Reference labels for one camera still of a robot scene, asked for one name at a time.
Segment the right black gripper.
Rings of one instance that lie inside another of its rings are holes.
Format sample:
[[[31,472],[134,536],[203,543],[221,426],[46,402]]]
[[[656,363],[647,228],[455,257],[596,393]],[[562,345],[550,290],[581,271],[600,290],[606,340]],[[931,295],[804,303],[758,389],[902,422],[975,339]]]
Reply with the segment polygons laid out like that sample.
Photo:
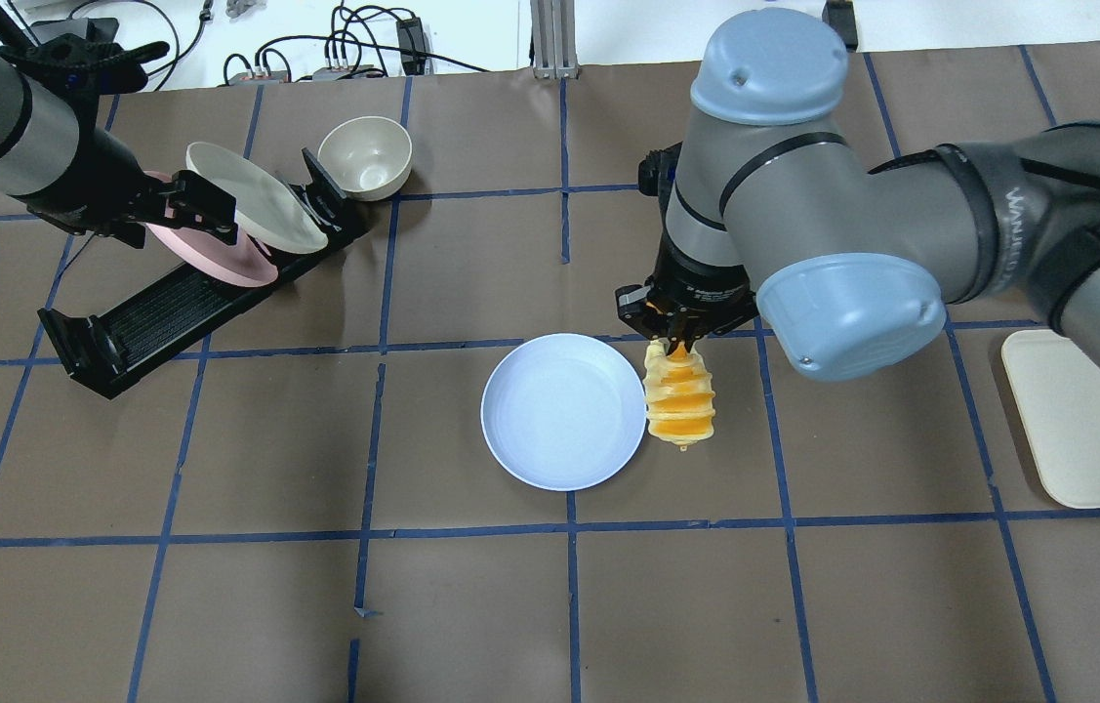
[[[642,284],[615,290],[618,320],[647,340],[663,340],[666,356],[688,356],[698,340],[733,332],[758,316],[743,266],[711,266],[662,239]]]

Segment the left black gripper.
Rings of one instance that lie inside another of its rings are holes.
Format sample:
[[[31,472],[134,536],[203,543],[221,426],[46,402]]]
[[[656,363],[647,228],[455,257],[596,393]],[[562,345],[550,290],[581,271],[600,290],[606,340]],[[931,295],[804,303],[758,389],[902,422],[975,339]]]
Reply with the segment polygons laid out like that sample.
[[[169,219],[163,217],[167,201],[178,210]],[[28,195],[28,212],[69,234],[116,237],[135,249],[144,248],[147,223],[182,227],[188,246],[234,246],[241,227],[185,213],[233,210],[234,197],[201,174],[176,172],[165,184],[124,157],[84,157],[58,180]]]

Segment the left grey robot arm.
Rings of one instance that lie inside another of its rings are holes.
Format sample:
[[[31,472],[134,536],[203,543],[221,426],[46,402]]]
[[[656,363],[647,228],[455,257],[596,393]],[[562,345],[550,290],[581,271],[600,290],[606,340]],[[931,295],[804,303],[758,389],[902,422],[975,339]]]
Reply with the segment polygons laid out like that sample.
[[[161,180],[98,125],[100,95],[146,85],[145,62],[169,45],[122,50],[62,35],[45,44],[0,13],[0,193],[67,234],[140,248],[144,228],[197,228],[237,240],[233,196],[193,172]]]

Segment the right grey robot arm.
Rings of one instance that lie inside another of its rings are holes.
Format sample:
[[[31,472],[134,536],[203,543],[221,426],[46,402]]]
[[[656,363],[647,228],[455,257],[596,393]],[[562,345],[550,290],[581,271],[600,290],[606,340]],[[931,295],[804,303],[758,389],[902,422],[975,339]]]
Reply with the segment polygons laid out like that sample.
[[[712,34],[686,138],[639,165],[662,234],[618,319],[688,351],[759,317],[798,373],[839,382],[928,347],[947,307],[1019,288],[1100,369],[1100,120],[866,169],[832,119],[848,64],[790,9]]]

